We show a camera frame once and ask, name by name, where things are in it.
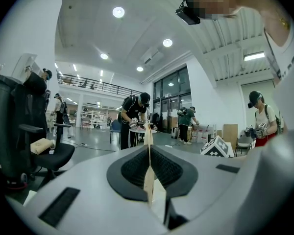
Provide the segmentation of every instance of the fluorescent light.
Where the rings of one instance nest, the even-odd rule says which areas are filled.
[[[173,44],[171,39],[166,39],[165,41],[163,41],[163,45],[165,47],[170,47]]]
[[[113,16],[115,16],[116,18],[121,18],[124,16],[125,11],[122,7],[116,7],[113,9],[112,11]]]
[[[249,61],[249,60],[253,60],[253,59],[257,59],[257,58],[262,58],[265,57],[264,52],[258,52],[258,53],[254,53],[254,54],[250,54],[250,55],[246,55],[244,57],[244,61]]]
[[[100,57],[101,57],[102,59],[108,59],[108,55],[107,55],[107,54],[104,54],[104,53],[102,53],[102,54],[100,55]]]

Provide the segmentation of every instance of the doorway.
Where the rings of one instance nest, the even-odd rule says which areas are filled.
[[[173,127],[178,127],[177,111],[180,109],[178,97],[171,97],[161,101],[163,132],[171,133]]]

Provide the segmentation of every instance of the black t-shirt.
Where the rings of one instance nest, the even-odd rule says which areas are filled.
[[[128,115],[129,118],[138,118],[138,113],[145,113],[146,112],[146,107],[142,106],[140,107],[138,105],[138,96],[132,96],[129,97],[123,105],[123,109],[125,109],[127,112],[126,114]]]

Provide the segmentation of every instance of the floor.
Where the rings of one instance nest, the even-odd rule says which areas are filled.
[[[55,139],[52,133],[48,135],[48,139]],[[110,143],[110,131],[109,129],[88,129],[76,128],[75,136],[70,139],[67,138],[67,132],[64,133],[62,138],[63,143],[69,143],[75,146],[75,152],[71,160],[60,170],[68,170],[74,165],[99,156],[107,155],[111,152],[117,152],[120,150],[119,145],[119,134],[113,134],[113,140]],[[156,133],[153,134],[153,142],[158,145],[171,145],[177,150],[182,152],[200,153],[203,146],[202,143],[192,143],[192,145],[184,145],[176,139],[172,139],[170,134]],[[16,199],[20,203],[24,203],[30,190],[37,191],[41,184],[43,177],[37,177],[35,181],[30,181],[27,188],[21,191],[10,191],[7,192],[8,196]]]

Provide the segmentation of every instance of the green t-shirt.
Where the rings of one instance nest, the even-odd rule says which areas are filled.
[[[178,124],[189,126],[191,125],[191,119],[194,117],[195,117],[194,111],[192,111],[191,109],[187,109],[186,114],[180,117]]]

